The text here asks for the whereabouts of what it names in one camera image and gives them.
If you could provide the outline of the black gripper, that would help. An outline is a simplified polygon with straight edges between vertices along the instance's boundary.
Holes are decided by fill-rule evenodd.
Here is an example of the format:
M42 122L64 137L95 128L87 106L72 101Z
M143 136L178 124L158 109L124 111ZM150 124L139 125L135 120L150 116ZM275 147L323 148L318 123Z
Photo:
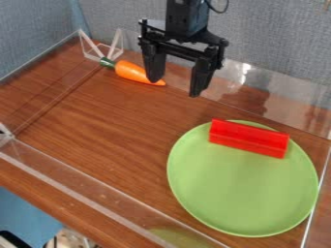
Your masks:
M143 49L146 76L156 83L164 76L168 55L195 62L191 69L190 97L198 97L208 88L215 69L223 67L228 40L212 34L207 27L187 35L168 32L166 22L156 19L140 20L139 45Z

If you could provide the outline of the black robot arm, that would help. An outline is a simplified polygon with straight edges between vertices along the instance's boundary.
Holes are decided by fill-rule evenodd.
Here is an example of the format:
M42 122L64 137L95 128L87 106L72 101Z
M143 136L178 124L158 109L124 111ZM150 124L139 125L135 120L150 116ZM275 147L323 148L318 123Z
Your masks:
M166 19L140 20L146 76L152 83L163 78L167 55L194 62L190 97L208 88L215 71L223 68L228 46L228 41L208 31L210 11L223 13L211 0L167 0Z

